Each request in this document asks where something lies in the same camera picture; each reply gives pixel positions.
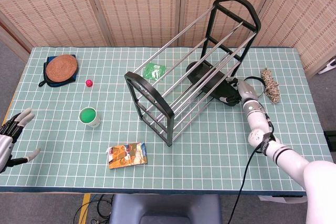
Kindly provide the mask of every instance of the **paper cup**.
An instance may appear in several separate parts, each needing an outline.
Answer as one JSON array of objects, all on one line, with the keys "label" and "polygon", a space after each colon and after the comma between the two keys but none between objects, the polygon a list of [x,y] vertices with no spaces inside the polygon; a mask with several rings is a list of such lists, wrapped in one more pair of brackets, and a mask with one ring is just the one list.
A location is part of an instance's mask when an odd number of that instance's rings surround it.
[{"label": "paper cup", "polygon": [[[88,119],[83,119],[83,118],[82,118],[83,114],[84,114],[84,113],[87,113],[88,111],[91,112],[91,113],[92,113],[92,111],[95,112],[94,117],[92,117],[93,119],[89,119],[89,120],[88,120]],[[86,108],[82,109],[82,110],[80,111],[80,113],[79,113],[79,120],[80,120],[83,124],[88,125],[88,126],[90,126],[90,127],[92,127],[92,128],[95,128],[95,127],[97,127],[97,126],[100,124],[100,117],[99,117],[99,115],[97,114],[97,111],[96,111],[94,108],[92,108],[92,107],[86,107]]]}]

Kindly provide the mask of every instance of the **robotic arm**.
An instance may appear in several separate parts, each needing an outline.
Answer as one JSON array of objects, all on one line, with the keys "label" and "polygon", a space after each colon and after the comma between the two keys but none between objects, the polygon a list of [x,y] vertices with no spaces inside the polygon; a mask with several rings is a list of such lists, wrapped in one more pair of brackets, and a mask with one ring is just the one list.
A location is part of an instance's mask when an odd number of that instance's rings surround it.
[{"label": "robotic arm", "polygon": [[12,150],[17,139],[21,135],[23,128],[33,118],[34,114],[31,108],[13,116],[3,126],[0,127],[0,173],[4,172],[7,167],[13,167],[33,160],[40,149],[34,150],[29,156],[12,159]]},{"label": "robotic arm", "polygon": [[307,193],[307,224],[334,223],[333,201],[336,191],[336,164],[327,161],[309,162],[297,152],[280,143],[272,132],[272,124],[253,87],[238,80],[237,88],[243,102],[251,133],[248,142],[270,157],[276,165],[302,186]]}]

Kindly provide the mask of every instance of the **table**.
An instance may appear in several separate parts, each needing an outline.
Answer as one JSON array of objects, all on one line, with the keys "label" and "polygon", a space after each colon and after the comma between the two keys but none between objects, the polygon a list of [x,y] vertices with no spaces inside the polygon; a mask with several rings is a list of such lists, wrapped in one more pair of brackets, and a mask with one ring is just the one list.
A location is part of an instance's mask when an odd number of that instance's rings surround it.
[{"label": "table", "polygon": [[[123,75],[158,48],[53,48],[32,50],[17,87],[9,116],[32,107],[35,119],[24,129],[13,156],[35,148],[32,163],[0,175],[1,191],[69,191],[81,193],[216,193],[235,194],[252,152],[242,105],[213,101],[171,147],[139,120]],[[168,48],[162,62],[179,60],[189,48]],[[201,50],[191,55],[199,57]],[[75,54],[76,82],[39,88],[47,56]],[[214,57],[222,52],[217,50]],[[264,67],[280,84],[281,102],[263,95],[275,135],[306,159],[332,161],[313,104],[299,55],[292,48],[252,48],[237,76],[259,76]],[[93,80],[93,87],[85,85]],[[78,121],[79,111],[92,106],[102,123],[92,129]],[[145,141],[148,164],[108,169],[106,150]],[[304,190],[261,154],[250,164],[244,194],[304,195]]]}]

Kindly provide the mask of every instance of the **red bottle cap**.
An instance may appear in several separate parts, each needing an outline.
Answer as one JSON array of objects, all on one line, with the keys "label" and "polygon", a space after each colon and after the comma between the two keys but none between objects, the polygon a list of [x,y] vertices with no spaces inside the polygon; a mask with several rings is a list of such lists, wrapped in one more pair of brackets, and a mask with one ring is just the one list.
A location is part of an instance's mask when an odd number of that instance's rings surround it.
[{"label": "red bottle cap", "polygon": [[87,81],[85,82],[85,84],[86,84],[86,86],[90,87],[90,86],[93,85],[93,82],[92,82],[91,80],[87,80]]}]

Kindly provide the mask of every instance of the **black strap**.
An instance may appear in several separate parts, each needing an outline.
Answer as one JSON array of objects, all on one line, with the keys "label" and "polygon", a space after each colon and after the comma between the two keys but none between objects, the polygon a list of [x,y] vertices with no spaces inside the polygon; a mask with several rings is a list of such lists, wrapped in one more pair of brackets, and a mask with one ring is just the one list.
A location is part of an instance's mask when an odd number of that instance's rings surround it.
[{"label": "black strap", "polygon": [[260,81],[261,84],[263,84],[263,86],[264,86],[264,90],[262,91],[262,93],[261,93],[258,97],[260,97],[263,93],[265,93],[265,90],[266,90],[266,84],[265,84],[265,82],[264,82],[264,80],[263,80],[262,78],[260,78],[260,77],[256,77],[256,76],[249,76],[249,77],[246,77],[246,78],[244,79],[244,81],[246,81],[246,80],[248,80],[248,79],[254,79],[254,80],[257,80],[257,81]]}]

